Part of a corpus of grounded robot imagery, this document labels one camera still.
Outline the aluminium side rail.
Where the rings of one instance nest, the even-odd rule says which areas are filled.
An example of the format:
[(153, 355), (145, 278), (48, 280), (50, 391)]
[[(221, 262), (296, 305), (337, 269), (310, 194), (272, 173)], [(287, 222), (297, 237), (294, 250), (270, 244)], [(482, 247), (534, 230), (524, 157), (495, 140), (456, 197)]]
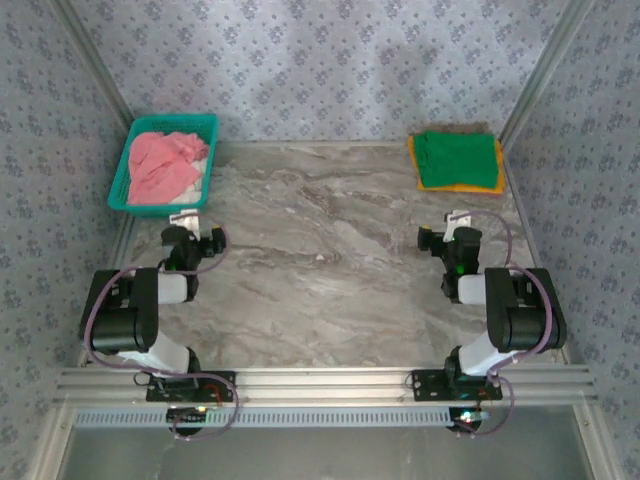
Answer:
[(504, 172), (508, 180), (508, 184), (511, 190), (511, 195), (513, 197), (513, 201), (516, 206), (518, 216), (520, 218), (520, 223), (523, 229), (523, 235), (527, 242), (531, 261), (533, 262), (533, 265), (535, 267), (544, 267), (543, 260), (541, 259), (539, 249), (536, 245), (533, 231), (527, 216), (524, 200), (520, 195), (519, 184), (516, 176), (514, 175), (513, 168), (509, 162), (508, 149), (507, 149), (506, 143), (502, 144), (502, 150), (503, 150), (503, 157), (504, 157)]
[(135, 217), (125, 214), (119, 224), (114, 244), (105, 266), (106, 269), (121, 270), (130, 265), (137, 231), (138, 222)]

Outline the teal plastic basket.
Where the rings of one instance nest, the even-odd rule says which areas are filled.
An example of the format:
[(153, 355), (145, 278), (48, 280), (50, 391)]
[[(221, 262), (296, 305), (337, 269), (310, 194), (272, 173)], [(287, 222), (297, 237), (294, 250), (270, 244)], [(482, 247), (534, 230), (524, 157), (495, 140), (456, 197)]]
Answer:
[[(183, 209), (204, 209), (207, 203), (211, 174), (214, 169), (214, 153), (218, 137), (219, 121), (214, 114), (159, 114), (135, 119), (129, 129), (126, 143), (116, 168), (108, 195), (108, 206), (142, 218), (162, 217), (178, 214)], [(206, 170), (202, 179), (201, 197), (198, 201), (183, 204), (133, 205), (128, 203), (131, 184), (128, 165), (130, 147), (134, 139), (147, 132), (170, 134), (174, 132), (196, 134), (209, 146)]]

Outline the pink t-shirt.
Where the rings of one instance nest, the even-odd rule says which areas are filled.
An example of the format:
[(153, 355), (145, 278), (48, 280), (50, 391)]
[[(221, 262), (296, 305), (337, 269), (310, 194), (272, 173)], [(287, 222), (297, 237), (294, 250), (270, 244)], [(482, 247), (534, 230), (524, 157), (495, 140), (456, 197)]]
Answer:
[(130, 147), (131, 184), (128, 203), (169, 203), (169, 173), (173, 162), (189, 160), (209, 146), (196, 134), (147, 132), (138, 135)]

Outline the control board with LEDs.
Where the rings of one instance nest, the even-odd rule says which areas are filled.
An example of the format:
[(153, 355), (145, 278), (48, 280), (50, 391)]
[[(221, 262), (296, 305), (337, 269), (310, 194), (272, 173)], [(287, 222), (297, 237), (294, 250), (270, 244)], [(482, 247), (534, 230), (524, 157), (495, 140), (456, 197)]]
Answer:
[(489, 419), (489, 413), (481, 409), (451, 407), (449, 415), (452, 424), (448, 429), (455, 433), (475, 434), (485, 420)]
[(169, 408), (165, 414), (165, 422), (170, 431), (178, 437), (192, 437), (199, 433), (207, 418), (204, 407)]

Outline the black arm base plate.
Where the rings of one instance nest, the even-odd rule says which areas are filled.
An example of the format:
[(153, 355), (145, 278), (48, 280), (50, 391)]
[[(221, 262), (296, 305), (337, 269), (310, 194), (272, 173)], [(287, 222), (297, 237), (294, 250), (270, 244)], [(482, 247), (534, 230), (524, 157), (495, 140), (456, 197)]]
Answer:
[(207, 372), (206, 378), (197, 379), (152, 376), (146, 389), (146, 401), (231, 403), (234, 394), (229, 385), (235, 385), (235, 380), (234, 371)]
[(416, 402), (502, 400), (500, 386), (486, 377), (452, 376), (444, 370), (414, 370), (411, 388)]

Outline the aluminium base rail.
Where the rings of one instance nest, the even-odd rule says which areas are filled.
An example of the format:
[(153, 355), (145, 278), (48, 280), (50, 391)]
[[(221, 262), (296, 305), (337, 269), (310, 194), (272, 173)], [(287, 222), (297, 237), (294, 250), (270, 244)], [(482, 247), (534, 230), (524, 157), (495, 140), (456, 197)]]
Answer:
[[(240, 368), (236, 388), (247, 407), (396, 407), (432, 403), (472, 406), (473, 400), (444, 400), (434, 390), (415, 395), (409, 367)], [(53, 399), (77, 405), (140, 405), (146, 392), (134, 373), (97, 366), (62, 371)], [(518, 406), (560, 406), (598, 400), (593, 376), (584, 365), (529, 363), (502, 376)]]

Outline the white t-shirt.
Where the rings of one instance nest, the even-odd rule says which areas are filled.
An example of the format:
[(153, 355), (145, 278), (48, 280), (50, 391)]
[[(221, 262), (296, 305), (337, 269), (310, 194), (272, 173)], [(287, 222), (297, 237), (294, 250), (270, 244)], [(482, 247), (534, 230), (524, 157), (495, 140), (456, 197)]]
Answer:
[(173, 162), (169, 173), (170, 204), (188, 204), (201, 199), (208, 155), (209, 149), (205, 148), (189, 160)]

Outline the aluminium frame post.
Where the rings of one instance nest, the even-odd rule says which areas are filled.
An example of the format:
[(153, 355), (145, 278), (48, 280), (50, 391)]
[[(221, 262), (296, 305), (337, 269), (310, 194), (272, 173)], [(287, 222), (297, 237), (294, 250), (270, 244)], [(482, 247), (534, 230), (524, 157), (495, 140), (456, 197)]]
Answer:
[(515, 106), (502, 128), (499, 140), (508, 151), (525, 127), (536, 104), (542, 98), (554, 72), (568, 51), (578, 30), (596, 0), (568, 0), (536, 61)]
[(86, 66), (97, 89), (115, 116), (120, 128), (127, 133), (134, 116), (121, 95), (114, 77), (103, 61), (90, 32), (85, 28), (70, 0), (47, 0), (71, 44)]

